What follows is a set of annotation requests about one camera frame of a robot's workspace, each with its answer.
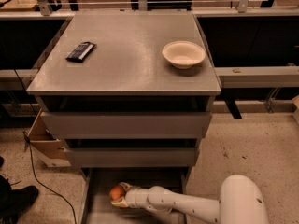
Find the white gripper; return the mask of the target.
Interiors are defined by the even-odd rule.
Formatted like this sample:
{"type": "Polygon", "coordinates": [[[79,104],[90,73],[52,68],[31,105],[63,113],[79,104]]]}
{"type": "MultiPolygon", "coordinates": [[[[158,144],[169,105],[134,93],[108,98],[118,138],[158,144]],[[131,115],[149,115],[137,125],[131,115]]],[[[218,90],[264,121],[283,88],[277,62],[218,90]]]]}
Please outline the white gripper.
{"type": "Polygon", "coordinates": [[[143,208],[147,209],[150,206],[148,201],[149,189],[132,186],[126,182],[120,182],[119,185],[126,191],[125,199],[119,198],[112,201],[113,206],[119,208],[143,208]]]}

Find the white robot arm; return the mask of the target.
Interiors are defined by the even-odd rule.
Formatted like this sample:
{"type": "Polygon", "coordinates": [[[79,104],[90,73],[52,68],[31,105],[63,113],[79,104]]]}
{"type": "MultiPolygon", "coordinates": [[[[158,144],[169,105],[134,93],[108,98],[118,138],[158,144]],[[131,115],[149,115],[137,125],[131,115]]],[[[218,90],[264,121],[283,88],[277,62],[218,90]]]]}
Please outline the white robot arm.
{"type": "Polygon", "coordinates": [[[175,193],[160,186],[143,189],[120,182],[109,193],[119,208],[145,209],[156,214],[179,211],[206,224],[269,224],[263,195],[243,175],[230,175],[221,184],[218,200],[175,193]]]}

